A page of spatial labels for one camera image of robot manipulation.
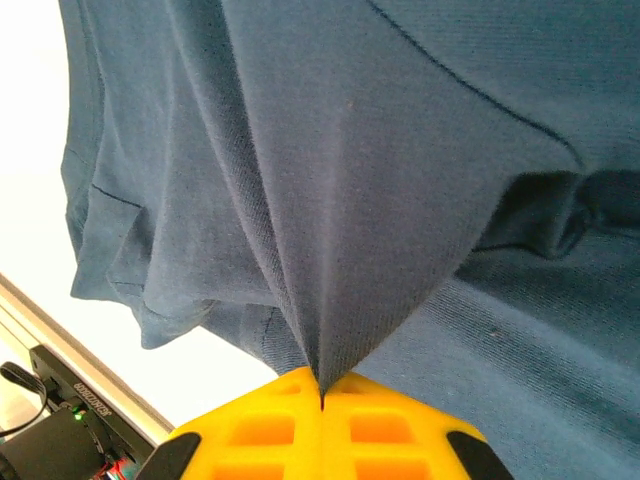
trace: wrinkled cloth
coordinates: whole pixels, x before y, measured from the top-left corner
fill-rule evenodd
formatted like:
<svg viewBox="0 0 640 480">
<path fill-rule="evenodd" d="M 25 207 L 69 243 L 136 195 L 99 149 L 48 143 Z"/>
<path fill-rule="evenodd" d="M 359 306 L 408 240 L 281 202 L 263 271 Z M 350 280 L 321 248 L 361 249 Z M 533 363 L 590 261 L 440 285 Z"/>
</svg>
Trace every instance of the wrinkled cloth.
<svg viewBox="0 0 640 480">
<path fill-rule="evenodd" d="M 638 4 L 60 5 L 73 296 L 640 470 Z"/>
</svg>

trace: rectangular cutout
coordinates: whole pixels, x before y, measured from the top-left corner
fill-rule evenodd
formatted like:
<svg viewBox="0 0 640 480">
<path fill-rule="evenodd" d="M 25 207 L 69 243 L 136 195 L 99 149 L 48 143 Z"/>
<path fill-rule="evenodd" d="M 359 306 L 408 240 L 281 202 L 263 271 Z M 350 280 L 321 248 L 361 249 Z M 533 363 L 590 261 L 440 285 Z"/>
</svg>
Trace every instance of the rectangular cutout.
<svg viewBox="0 0 640 480">
<path fill-rule="evenodd" d="M 362 412 L 351 417 L 351 441 L 357 443 L 414 443 L 406 418 L 393 412 Z"/>
<path fill-rule="evenodd" d="M 224 465 L 217 468 L 213 480 L 282 480 L 283 478 L 284 465 Z"/>
<path fill-rule="evenodd" d="M 290 445 L 295 434 L 295 420 L 290 415 L 263 413 L 242 418 L 231 437 L 231 445 Z"/>
<path fill-rule="evenodd" d="M 340 385 L 340 389 L 338 390 L 341 393 L 347 393 L 349 395 L 362 395 L 364 391 L 356 382 L 350 379 L 346 379 L 342 381 L 342 385 Z"/>
<path fill-rule="evenodd" d="M 294 383 L 278 390 L 278 395 L 297 395 L 300 392 L 302 392 L 302 388 L 300 388 L 300 385 Z"/>
<path fill-rule="evenodd" d="M 420 460 L 370 458 L 356 461 L 357 480 L 431 480 Z"/>
</svg>

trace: white background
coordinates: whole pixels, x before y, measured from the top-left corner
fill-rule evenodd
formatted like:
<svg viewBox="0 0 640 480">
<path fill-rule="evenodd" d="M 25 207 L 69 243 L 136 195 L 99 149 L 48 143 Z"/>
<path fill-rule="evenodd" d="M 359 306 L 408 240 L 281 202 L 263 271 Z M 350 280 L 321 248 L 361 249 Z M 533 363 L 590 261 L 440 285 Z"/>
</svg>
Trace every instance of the white background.
<svg viewBox="0 0 640 480">
<path fill-rule="evenodd" d="M 66 62 L 56 1 L 0 0 L 0 272 L 180 425 L 275 374 L 200 328 L 144 351 L 126 307 L 70 298 L 75 260 L 59 174 Z"/>
<path fill-rule="evenodd" d="M 17 363 L 23 368 L 27 366 L 0 340 L 0 363 L 6 361 Z M 8 430 L 31 420 L 41 405 L 42 401 L 38 395 L 13 383 L 0 381 L 0 430 Z"/>
</svg>

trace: blue fabric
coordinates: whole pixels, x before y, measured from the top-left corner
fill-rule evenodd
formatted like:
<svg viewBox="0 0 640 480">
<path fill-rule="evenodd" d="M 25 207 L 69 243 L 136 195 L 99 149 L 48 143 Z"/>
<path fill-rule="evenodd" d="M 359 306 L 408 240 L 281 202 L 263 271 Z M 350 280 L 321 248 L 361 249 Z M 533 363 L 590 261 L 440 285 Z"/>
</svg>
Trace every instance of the blue fabric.
<svg viewBox="0 0 640 480">
<path fill-rule="evenodd" d="M 60 4 L 72 295 L 640 471 L 637 2 Z"/>
</svg>

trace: black cable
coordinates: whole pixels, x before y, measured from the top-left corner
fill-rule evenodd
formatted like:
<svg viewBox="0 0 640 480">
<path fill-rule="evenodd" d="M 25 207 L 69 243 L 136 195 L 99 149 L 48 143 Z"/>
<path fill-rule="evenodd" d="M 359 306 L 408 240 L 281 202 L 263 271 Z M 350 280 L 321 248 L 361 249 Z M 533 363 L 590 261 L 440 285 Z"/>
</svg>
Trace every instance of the black cable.
<svg viewBox="0 0 640 480">
<path fill-rule="evenodd" d="M 0 438 L 7 437 L 9 435 L 13 435 L 14 433 L 19 432 L 20 430 L 27 428 L 33 422 L 40 418 L 40 415 L 43 414 L 45 409 L 47 408 L 47 401 L 49 399 L 49 394 L 47 392 L 47 387 L 45 387 L 42 380 L 40 380 L 35 375 L 27 372 L 24 368 L 19 365 L 16 365 L 13 362 L 5 362 L 0 366 L 0 375 L 2 375 L 6 380 L 9 380 L 11 383 L 14 383 L 30 392 L 37 393 L 42 398 L 42 408 L 38 412 L 38 414 L 33 417 L 31 420 L 23 423 L 22 425 L 18 425 L 17 427 L 10 428 L 9 430 L 4 430 L 0 432 Z"/>
</svg>

